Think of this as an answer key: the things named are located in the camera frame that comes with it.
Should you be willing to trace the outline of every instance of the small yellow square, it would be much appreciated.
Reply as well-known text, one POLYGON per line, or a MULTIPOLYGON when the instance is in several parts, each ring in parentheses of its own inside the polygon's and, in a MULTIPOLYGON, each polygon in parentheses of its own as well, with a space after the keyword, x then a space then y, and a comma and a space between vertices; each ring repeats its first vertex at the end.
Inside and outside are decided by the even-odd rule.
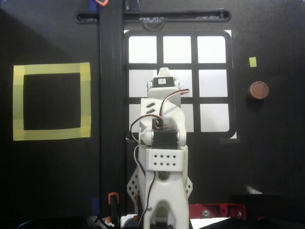
POLYGON ((250 67, 251 68, 257 67, 257 65, 256 65, 256 57, 250 57, 249 58, 249 62, 250 62, 250 67))

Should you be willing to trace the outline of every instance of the black grid frame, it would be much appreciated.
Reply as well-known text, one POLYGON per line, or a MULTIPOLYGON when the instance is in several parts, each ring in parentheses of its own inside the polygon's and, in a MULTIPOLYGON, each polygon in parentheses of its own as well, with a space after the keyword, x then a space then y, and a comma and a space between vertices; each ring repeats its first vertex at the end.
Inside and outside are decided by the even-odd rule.
POLYGON ((124 35, 124 57, 125 57, 125 92, 126 92, 126 133, 129 133, 129 105, 140 104, 141 97, 129 97, 129 70, 157 70, 168 67, 170 70, 192 70, 192 97, 182 97, 181 104, 193 105, 194 133, 204 138, 230 138, 236 132, 234 83, 232 64, 232 41, 226 31, 128 31, 124 35), (157 63, 129 63, 129 38, 132 36, 156 36, 157 38, 157 63), (164 36, 188 36, 191 37, 191 63, 164 63, 163 62, 163 37, 164 36), (198 63, 199 36, 222 36, 225 39, 226 63, 198 63), (226 70, 227 97, 200 97, 199 70, 226 70), (200 104, 228 104, 229 130, 227 132, 201 132, 200 104))

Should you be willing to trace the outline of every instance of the perforated white bracket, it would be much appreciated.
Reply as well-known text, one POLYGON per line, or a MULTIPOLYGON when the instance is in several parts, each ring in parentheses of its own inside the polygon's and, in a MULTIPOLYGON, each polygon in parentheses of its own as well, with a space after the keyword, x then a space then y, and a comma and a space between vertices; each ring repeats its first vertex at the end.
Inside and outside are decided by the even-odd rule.
POLYGON ((152 171, 184 171, 184 150, 146 149, 146 169, 152 171))
POLYGON ((127 184, 127 193, 134 203, 135 214, 138 214, 138 206, 135 199, 138 192, 139 192, 139 181, 138 181, 138 167, 137 167, 127 184))
POLYGON ((193 190, 193 183, 191 182, 189 177, 187 177, 185 190, 186 190, 187 198, 189 198, 193 190))

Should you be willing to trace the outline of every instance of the screw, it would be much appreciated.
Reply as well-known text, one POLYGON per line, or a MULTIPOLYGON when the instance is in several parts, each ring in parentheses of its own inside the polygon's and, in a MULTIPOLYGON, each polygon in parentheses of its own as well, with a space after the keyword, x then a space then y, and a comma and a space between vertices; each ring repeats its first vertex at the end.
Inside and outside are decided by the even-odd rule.
POLYGON ((203 216, 203 218, 209 218, 210 217, 210 212, 208 210, 204 210, 202 212, 202 216, 203 216))

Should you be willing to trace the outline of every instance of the yellow tape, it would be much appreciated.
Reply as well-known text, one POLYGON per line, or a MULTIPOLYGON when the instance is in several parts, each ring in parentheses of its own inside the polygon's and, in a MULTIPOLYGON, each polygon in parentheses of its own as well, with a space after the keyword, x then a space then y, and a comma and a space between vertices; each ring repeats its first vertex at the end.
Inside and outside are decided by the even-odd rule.
POLYGON ((59 74, 59 73, 79 73, 79 63, 59 63, 59 64, 31 64, 24 66, 25 75, 33 74, 59 74))
POLYGON ((256 65, 256 57, 250 57, 249 58, 249 62, 250 62, 250 67, 251 68, 257 67, 257 65, 256 65))
POLYGON ((57 140, 91 136, 91 75, 89 63, 33 64, 14 66, 13 79, 13 139, 57 140), (23 82, 31 74, 81 74, 81 127, 61 130, 24 130, 23 82))
POLYGON ((13 85, 23 85, 23 79, 24 79, 24 66, 22 65, 14 66, 13 85))
POLYGON ((90 81, 90 63, 80 63, 81 81, 90 81))

